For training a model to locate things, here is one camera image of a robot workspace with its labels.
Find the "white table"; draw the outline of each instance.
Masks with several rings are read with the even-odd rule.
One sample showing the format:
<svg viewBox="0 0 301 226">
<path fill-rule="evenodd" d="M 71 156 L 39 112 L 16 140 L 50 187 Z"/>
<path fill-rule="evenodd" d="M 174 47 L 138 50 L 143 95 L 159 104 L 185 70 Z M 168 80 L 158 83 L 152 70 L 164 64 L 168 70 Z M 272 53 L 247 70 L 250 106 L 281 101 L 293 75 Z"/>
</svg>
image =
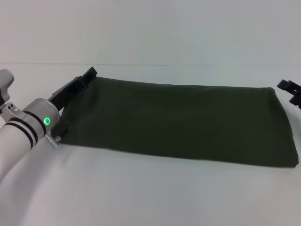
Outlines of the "white table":
<svg viewBox="0 0 301 226">
<path fill-rule="evenodd" d="M 98 76 L 128 81 L 273 87 L 300 154 L 301 111 L 276 88 L 281 79 L 301 84 L 300 3 L 18 0 L 17 6 L 5 0 L 0 7 L 0 68 L 15 76 L 9 93 L 19 108 L 48 98 L 91 66 Z M 54 149 L 43 139 L 0 184 L 1 226 L 300 224 L 299 165 Z"/>
</svg>

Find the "dark green bag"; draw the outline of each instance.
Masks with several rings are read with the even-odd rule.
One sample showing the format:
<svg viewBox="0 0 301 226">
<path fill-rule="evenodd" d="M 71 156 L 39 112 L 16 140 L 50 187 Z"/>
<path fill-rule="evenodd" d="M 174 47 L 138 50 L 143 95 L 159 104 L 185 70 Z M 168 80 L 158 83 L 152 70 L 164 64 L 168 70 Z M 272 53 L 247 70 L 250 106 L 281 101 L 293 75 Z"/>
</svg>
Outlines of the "dark green bag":
<svg viewBox="0 0 301 226">
<path fill-rule="evenodd" d="M 187 159 L 295 167 L 274 89 L 94 79 L 62 114 L 62 143 Z"/>
</svg>

